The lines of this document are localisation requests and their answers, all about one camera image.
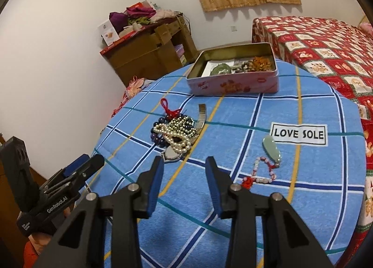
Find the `bracelet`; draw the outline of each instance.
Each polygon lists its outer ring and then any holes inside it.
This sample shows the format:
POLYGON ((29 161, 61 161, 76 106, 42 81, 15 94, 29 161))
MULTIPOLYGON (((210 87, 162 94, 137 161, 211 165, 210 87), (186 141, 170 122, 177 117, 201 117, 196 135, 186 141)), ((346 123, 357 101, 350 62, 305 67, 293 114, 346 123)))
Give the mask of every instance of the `bracelet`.
POLYGON ((277 178, 273 169, 279 168, 279 166, 280 166, 279 163, 276 163, 276 164, 272 165, 270 163, 270 161, 264 156, 257 157, 257 159, 254 162, 254 168, 252 170, 251 177, 244 177, 243 178, 243 181, 242 181, 242 184, 241 184, 242 187, 244 187, 246 189, 250 189, 251 186, 254 184, 254 182, 256 182, 258 184, 270 184, 270 183, 272 183, 277 178), (259 162, 260 161, 267 164, 270 178, 259 178, 259 177, 257 177, 257 171, 258 171, 258 168, 259 168, 259 162))

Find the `red patterned bedspread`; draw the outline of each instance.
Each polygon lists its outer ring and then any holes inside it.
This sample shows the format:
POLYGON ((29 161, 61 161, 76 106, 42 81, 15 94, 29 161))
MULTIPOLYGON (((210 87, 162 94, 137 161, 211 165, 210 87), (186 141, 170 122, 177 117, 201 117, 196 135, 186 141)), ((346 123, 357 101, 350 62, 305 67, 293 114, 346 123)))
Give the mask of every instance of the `red patterned bedspread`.
POLYGON ((271 43, 279 59, 312 73, 359 106, 366 138, 365 203, 338 263, 343 267, 373 222, 373 39, 342 21, 289 16, 255 19, 252 42, 271 43))

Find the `red box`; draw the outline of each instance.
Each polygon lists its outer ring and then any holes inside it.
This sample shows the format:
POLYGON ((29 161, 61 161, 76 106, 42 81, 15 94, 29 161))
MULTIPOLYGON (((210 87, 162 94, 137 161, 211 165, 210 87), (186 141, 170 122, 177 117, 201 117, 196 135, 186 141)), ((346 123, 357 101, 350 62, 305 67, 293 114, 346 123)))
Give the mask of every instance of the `red box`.
POLYGON ((222 95, 232 93, 276 93, 279 90, 278 68, 269 43, 255 43, 210 49, 201 52, 186 77, 194 95, 222 95), (255 56, 268 57, 273 71, 221 74, 201 77, 210 60, 244 59, 255 56))

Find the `pink pillow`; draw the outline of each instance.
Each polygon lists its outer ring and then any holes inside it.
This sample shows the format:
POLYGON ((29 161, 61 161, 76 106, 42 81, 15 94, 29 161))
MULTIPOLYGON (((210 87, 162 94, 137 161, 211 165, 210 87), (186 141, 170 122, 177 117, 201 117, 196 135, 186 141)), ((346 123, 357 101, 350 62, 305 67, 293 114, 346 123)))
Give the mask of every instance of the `pink pillow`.
POLYGON ((373 38, 373 28, 370 23, 361 23, 359 25, 359 29, 368 34, 371 38, 373 38))

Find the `jade pendant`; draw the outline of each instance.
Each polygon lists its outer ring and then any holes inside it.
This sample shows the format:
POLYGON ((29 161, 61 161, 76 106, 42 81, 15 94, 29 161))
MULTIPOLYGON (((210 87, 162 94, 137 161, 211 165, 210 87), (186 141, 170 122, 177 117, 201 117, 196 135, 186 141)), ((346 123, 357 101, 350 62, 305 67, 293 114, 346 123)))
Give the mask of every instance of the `jade pendant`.
POLYGON ((263 147, 276 164, 279 164, 281 162, 280 151, 277 149, 276 142, 273 140, 272 136, 264 137, 263 147))

